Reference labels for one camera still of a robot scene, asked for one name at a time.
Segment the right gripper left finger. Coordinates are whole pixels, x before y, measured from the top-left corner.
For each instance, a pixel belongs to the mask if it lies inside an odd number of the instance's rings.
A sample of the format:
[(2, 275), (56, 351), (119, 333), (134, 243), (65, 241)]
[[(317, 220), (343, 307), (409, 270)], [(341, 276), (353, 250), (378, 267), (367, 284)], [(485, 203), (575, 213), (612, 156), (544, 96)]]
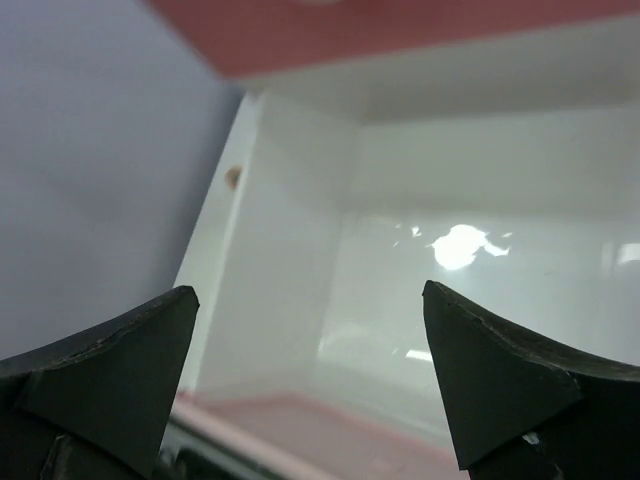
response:
[(198, 309), (179, 286), (2, 360), (2, 478), (152, 478)]

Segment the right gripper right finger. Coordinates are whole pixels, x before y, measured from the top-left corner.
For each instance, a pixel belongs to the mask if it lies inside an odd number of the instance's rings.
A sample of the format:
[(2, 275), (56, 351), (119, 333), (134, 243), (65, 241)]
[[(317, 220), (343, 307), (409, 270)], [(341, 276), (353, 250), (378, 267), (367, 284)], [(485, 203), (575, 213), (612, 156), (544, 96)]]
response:
[(547, 338), (435, 281), (423, 316), (470, 478), (638, 478), (638, 367)]

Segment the light pink drawer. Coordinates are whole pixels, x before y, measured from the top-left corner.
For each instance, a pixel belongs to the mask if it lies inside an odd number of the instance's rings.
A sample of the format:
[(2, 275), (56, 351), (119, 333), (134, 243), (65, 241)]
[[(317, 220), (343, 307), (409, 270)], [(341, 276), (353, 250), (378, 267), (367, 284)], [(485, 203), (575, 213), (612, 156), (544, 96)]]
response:
[(200, 309), (172, 418), (288, 479), (458, 479), (434, 280), (639, 360), (639, 99), (366, 119), (250, 93), (177, 282)]

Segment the dark pink drawer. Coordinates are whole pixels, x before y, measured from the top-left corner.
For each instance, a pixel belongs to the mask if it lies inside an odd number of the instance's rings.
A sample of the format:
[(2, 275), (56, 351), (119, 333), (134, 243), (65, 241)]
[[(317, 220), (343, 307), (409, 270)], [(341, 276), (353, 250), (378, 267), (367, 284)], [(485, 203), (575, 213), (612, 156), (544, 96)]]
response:
[(150, 8), (230, 78), (636, 13), (636, 1), (203, 1)]

